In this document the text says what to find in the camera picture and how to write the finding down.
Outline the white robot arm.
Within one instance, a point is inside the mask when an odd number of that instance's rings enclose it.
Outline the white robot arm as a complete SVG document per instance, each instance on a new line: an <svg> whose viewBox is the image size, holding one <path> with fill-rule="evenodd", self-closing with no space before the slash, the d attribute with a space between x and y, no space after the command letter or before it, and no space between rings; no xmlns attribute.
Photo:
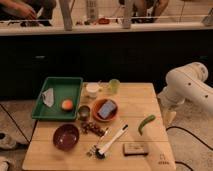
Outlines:
<svg viewBox="0 0 213 171"><path fill-rule="evenodd" d="M157 95L165 126L169 126L174 120L174 108L182 105L186 99L213 114L213 87L205 84L207 78L208 69L200 62L174 68L166 74L166 86Z"/></svg>

